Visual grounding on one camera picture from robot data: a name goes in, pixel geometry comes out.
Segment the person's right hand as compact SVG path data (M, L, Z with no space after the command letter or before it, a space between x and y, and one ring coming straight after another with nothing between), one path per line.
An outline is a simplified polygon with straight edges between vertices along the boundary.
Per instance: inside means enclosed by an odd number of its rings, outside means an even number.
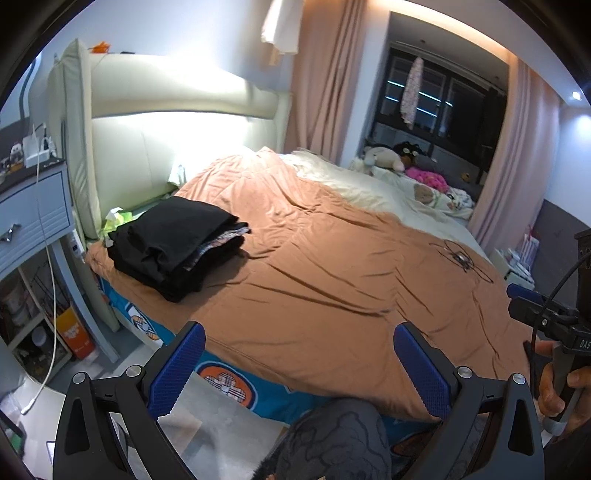
M543 356L551 357L555 343L540 341L535 351ZM553 386L554 370L551 364L544 367L539 382L538 404L543 415L555 417L565 409L565 402L560 398ZM571 372L567 384L574 389L581 389L581 395L571 414L569 428L576 429L590 420L590 367L586 366Z

